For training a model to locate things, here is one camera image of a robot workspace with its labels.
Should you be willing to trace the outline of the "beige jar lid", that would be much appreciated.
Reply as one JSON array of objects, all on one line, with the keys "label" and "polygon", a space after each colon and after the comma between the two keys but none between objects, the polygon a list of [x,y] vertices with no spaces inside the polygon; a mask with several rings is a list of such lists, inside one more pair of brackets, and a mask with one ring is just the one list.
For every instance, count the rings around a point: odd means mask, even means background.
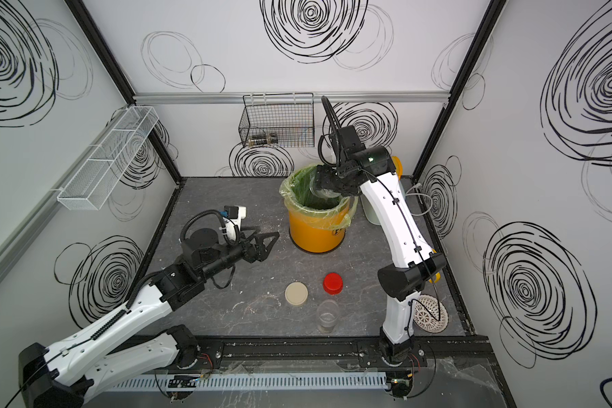
[{"label": "beige jar lid", "polygon": [[303,305],[309,297],[309,290],[302,282],[289,284],[284,292],[286,301],[292,306]]}]

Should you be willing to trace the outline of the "red jar lid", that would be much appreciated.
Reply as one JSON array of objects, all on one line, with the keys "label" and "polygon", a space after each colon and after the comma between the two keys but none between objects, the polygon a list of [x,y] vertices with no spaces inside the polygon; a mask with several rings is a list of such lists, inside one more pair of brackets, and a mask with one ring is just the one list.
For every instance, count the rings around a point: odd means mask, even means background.
[{"label": "red jar lid", "polygon": [[331,272],[327,274],[322,282],[323,289],[330,295],[337,295],[343,291],[343,278],[340,274]]}]

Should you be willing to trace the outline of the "clear jar with oatmeal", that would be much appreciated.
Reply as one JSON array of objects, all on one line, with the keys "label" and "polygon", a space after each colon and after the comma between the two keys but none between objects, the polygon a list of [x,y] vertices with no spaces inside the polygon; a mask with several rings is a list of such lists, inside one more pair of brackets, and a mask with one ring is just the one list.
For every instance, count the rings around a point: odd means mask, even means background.
[{"label": "clear jar with oatmeal", "polygon": [[332,333],[339,322],[340,308],[334,300],[323,301],[316,310],[318,330],[320,333]]}]

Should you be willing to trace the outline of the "beige lidded oatmeal jar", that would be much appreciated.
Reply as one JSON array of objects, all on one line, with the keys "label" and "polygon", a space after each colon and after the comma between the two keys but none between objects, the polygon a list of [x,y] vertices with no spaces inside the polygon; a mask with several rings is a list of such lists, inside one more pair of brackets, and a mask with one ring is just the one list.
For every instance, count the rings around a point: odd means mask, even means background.
[{"label": "beige lidded oatmeal jar", "polygon": [[321,199],[334,199],[341,196],[336,190],[336,176],[328,173],[324,169],[316,169],[311,182],[309,182],[309,190],[313,196]]}]

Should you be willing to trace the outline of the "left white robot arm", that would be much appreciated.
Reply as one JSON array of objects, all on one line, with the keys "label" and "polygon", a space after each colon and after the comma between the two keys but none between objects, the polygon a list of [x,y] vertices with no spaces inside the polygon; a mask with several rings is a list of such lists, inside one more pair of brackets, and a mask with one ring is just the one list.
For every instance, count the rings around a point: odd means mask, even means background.
[{"label": "left white robot arm", "polygon": [[34,343],[19,354],[18,395],[27,407],[81,407],[98,394],[139,374],[175,364],[192,369],[204,360],[195,336],[184,325],[122,348],[143,328],[170,315],[198,294],[218,273],[236,263],[263,262],[278,241],[277,232],[256,229],[221,243],[225,231],[200,229],[182,244],[183,253],[167,268],[147,275],[131,296],[102,318],[68,338],[43,346]]}]

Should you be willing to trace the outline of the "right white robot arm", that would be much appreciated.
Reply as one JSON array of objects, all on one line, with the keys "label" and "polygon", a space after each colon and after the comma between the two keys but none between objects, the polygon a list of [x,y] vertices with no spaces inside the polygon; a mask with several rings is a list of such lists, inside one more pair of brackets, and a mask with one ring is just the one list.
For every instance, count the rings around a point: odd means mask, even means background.
[{"label": "right white robot arm", "polygon": [[427,243],[402,192],[394,161],[382,146],[367,148],[352,126],[329,134],[335,161],[316,167],[311,191],[318,197],[364,197],[382,227],[392,263],[377,272],[387,295],[379,347],[389,365],[414,348],[413,312],[426,282],[446,266],[445,256]]}]

